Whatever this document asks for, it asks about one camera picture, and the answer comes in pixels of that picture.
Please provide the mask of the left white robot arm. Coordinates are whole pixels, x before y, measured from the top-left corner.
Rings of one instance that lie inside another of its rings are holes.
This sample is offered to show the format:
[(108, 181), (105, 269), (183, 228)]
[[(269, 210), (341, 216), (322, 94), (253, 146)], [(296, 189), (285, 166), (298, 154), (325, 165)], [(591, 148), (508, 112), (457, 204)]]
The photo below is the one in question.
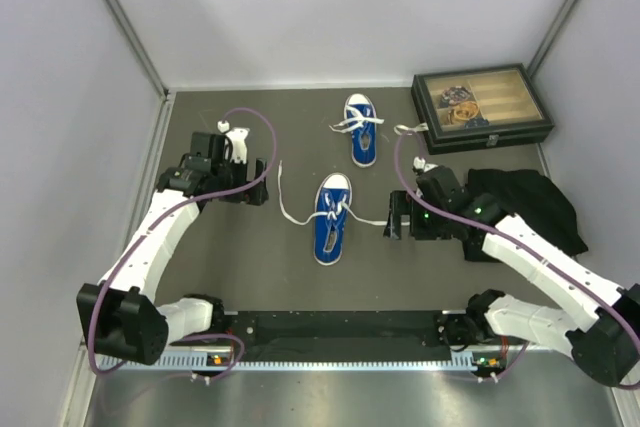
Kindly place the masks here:
[(76, 304), (85, 342), (95, 356), (154, 364), (165, 348), (191, 335), (216, 343), (226, 334), (220, 300), (188, 294), (159, 306), (156, 292), (169, 261), (208, 202), (260, 206), (268, 199), (267, 163), (247, 177), (249, 129), (221, 125), (195, 132), (180, 163), (158, 179), (149, 209), (116, 264), (95, 284), (84, 284)]

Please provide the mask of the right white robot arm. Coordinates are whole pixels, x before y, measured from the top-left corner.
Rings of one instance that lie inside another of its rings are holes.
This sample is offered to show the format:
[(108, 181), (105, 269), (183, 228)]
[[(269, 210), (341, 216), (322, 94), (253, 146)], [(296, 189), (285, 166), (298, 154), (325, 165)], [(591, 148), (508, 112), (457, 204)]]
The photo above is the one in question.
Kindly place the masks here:
[(417, 188), (389, 196), (384, 235), (461, 241), (473, 257), (513, 269), (555, 302), (549, 308), (488, 289), (473, 295), (464, 313), (443, 315), (446, 344), (470, 346), (515, 337), (569, 358), (597, 383), (624, 390), (639, 366), (639, 287), (623, 288), (579, 264), (489, 194), (472, 195), (444, 166), (415, 158)]

